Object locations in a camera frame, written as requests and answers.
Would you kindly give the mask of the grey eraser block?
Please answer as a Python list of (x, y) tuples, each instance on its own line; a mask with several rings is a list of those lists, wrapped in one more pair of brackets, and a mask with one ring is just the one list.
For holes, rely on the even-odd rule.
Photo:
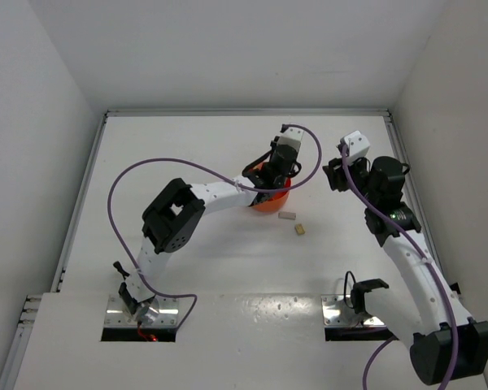
[(279, 219), (296, 220), (297, 215), (294, 212), (280, 211), (278, 213)]

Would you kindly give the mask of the tan small eraser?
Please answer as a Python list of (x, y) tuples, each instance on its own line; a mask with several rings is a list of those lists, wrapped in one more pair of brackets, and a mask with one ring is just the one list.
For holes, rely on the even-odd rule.
[(301, 223), (298, 223), (294, 226), (294, 230), (296, 231), (296, 233), (301, 236), (301, 235), (304, 235), (305, 234), (305, 229), (303, 227), (303, 225)]

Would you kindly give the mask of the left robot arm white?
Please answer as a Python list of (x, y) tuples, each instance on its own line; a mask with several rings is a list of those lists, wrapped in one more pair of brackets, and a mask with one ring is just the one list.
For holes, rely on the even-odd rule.
[(252, 163), (233, 178), (233, 184), (187, 184), (177, 178), (164, 187), (142, 214), (143, 239), (134, 258), (135, 271), (122, 273), (119, 295), (133, 318), (142, 321), (150, 312), (156, 293), (146, 285), (164, 271), (172, 254), (188, 243), (200, 219), (229, 208), (269, 202), (273, 195), (261, 191), (282, 189), (298, 173), (300, 146), (300, 141), (276, 137), (272, 151), (267, 153), (268, 161)]

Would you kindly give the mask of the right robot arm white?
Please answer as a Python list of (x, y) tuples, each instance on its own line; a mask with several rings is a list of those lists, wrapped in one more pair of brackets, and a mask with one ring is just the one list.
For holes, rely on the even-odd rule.
[(411, 294), (407, 301), (383, 279), (354, 283), (357, 314), (379, 318), (408, 349), (423, 384), (480, 375), (488, 362), (488, 322), (461, 304), (426, 246), (418, 218), (402, 200), (410, 167), (382, 156), (358, 158), (348, 167), (334, 158), (323, 168), (331, 189), (351, 190), (366, 205), (368, 230), (396, 265)]

